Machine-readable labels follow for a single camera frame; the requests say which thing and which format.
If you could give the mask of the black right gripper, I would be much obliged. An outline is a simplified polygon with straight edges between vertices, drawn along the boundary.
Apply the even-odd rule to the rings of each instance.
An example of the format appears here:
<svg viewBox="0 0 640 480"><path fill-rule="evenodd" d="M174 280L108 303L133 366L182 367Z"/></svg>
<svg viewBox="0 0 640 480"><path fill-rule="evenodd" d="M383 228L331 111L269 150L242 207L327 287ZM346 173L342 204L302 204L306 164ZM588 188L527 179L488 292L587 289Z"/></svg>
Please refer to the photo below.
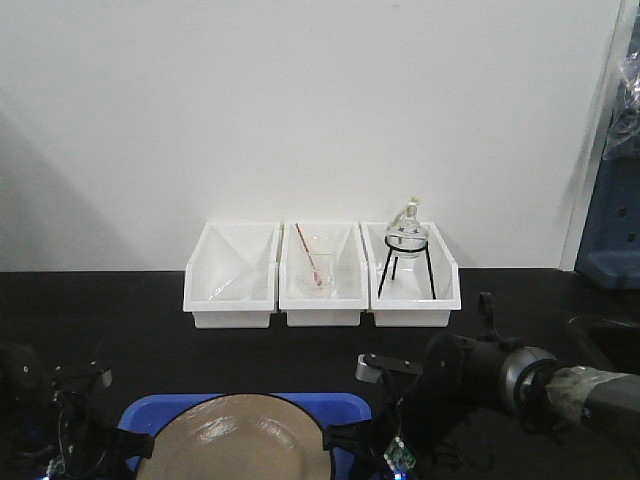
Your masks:
<svg viewBox="0 0 640 480"><path fill-rule="evenodd" d="M384 406L370 423L329 425L322 433L325 451L340 448L354 455L370 455L371 467L381 479L431 479L439 470L457 470L477 463L464 452L453 435L469 414L478 409L469 377L475 339L440 333L427 344L418 362L421 375L405 376L384 371L380 385ZM406 475L395 476L383 454L393 437L407 444L416 464Z"/></svg>

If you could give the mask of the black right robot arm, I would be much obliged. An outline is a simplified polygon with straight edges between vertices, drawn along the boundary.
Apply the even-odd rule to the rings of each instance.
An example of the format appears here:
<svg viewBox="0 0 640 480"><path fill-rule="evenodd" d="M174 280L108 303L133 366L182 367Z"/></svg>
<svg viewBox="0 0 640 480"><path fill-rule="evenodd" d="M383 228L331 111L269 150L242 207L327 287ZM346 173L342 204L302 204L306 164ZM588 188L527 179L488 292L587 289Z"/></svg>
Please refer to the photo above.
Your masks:
<svg viewBox="0 0 640 480"><path fill-rule="evenodd" d="M554 442L579 426L618 443L632 466L639 465L638 375L563 362L500 335L488 292L480 294L478 310L483 335L438 333L419 362L359 356L356 377L380 387L383 405L368 420L322 432L324 450L353 456L349 478L433 479L444 469L491 469L493 452L475 461L452 437L480 409L507 415L523 432Z"/></svg>

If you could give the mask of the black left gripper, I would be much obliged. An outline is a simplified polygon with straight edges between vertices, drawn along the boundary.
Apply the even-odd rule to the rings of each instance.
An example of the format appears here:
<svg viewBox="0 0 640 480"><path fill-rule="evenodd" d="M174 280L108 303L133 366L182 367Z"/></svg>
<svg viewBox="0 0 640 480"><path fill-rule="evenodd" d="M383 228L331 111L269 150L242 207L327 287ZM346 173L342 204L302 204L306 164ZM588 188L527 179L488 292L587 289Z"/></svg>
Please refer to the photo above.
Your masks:
<svg viewBox="0 0 640 480"><path fill-rule="evenodd" d="M118 479L120 459L150 459L154 437L117 428L91 390L60 389L32 346L1 344L1 457L26 479Z"/></svg>

